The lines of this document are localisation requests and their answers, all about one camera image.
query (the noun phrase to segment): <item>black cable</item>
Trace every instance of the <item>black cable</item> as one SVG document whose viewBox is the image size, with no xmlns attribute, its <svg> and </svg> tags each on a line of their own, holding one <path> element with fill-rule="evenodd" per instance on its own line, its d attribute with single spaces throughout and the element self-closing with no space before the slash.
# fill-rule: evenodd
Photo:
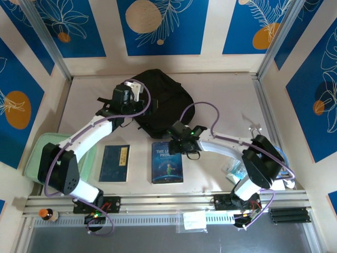
<svg viewBox="0 0 337 253">
<path fill-rule="evenodd" d="M 133 122 L 133 118 L 131 118 L 131 121 L 130 121 L 128 124 L 126 124 L 126 125 L 121 125 L 121 128 L 127 127 L 127 126 L 130 125 L 132 122 Z"/>
<path fill-rule="evenodd" d="M 186 154 L 186 156 L 187 156 L 188 159 L 190 159 L 190 160 L 192 160 L 192 161 L 196 161 L 196 160 L 199 160 L 199 159 L 200 159 L 200 156 L 201 156 L 199 151 L 197 151 L 197 154 L 198 154 L 198 158 L 197 158 L 197 159 L 192 159 L 192 158 L 190 158 L 190 156 L 189 156 L 188 153 Z"/>
</svg>

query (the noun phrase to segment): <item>clear plastic bag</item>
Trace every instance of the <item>clear plastic bag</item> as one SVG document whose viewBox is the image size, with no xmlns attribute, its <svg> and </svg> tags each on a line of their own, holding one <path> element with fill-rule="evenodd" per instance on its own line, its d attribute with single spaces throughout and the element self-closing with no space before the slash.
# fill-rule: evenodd
<svg viewBox="0 0 337 253">
<path fill-rule="evenodd" d="M 226 177 L 234 184 L 237 184 L 247 175 L 246 167 L 243 162 L 234 158 L 231 158 L 229 163 L 226 164 L 222 170 L 227 173 Z"/>
<path fill-rule="evenodd" d="M 176 232 L 177 233 L 207 233 L 206 212 L 193 211 L 186 212 L 178 210 L 176 213 Z"/>
</svg>

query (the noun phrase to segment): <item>black backpack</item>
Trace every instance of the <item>black backpack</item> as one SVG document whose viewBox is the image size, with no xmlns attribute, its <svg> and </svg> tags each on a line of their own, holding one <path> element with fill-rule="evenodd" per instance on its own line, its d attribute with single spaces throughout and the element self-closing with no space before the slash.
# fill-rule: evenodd
<svg viewBox="0 0 337 253">
<path fill-rule="evenodd" d="M 167 130 L 179 120 L 184 109 L 193 103 L 191 96 L 161 70 L 147 70 L 135 77 L 143 82 L 150 91 L 151 98 L 158 100 L 158 109 L 151 115 L 135 117 L 135 121 L 153 139 L 169 137 Z M 147 92 L 140 94 L 140 99 L 147 103 Z M 187 125 L 192 120 L 195 108 L 192 106 L 185 113 L 182 123 Z"/>
</svg>

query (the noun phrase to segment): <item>small bottle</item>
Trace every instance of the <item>small bottle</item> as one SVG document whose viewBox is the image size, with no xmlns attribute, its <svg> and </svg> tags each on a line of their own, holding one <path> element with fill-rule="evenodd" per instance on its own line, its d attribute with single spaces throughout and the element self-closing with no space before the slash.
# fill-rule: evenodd
<svg viewBox="0 0 337 253">
<path fill-rule="evenodd" d="M 58 219 L 58 212 L 54 211 L 50 208 L 48 209 L 41 209 L 38 212 L 38 215 L 43 219 L 43 220 L 49 220 L 49 221 L 57 221 Z"/>
</svg>

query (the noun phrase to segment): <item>white table surface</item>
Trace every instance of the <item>white table surface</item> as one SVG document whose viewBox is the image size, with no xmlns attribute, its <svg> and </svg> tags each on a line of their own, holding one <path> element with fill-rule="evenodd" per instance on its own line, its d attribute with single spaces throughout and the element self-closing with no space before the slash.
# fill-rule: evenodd
<svg viewBox="0 0 337 253">
<path fill-rule="evenodd" d="M 181 82 L 194 102 L 208 101 L 220 110 L 216 132 L 250 138 L 249 127 L 260 124 L 261 133 L 268 137 L 260 105 L 250 74 L 172 74 Z M 73 134 L 87 124 L 102 107 L 96 99 L 110 99 L 114 87 L 130 76 L 76 77 L 70 89 L 59 133 Z M 197 105 L 191 127 L 210 127 L 216 117 L 208 105 Z M 191 193 L 230 191 L 234 184 L 222 171 L 228 165 L 228 157 L 202 152 L 201 158 L 191 161 L 183 155 L 184 182 L 180 184 L 151 184 L 151 139 L 145 131 L 138 130 L 132 122 L 118 128 L 97 144 L 97 153 L 88 182 L 106 194 Z M 105 145 L 130 145 L 127 181 L 122 183 L 99 182 Z"/>
</svg>

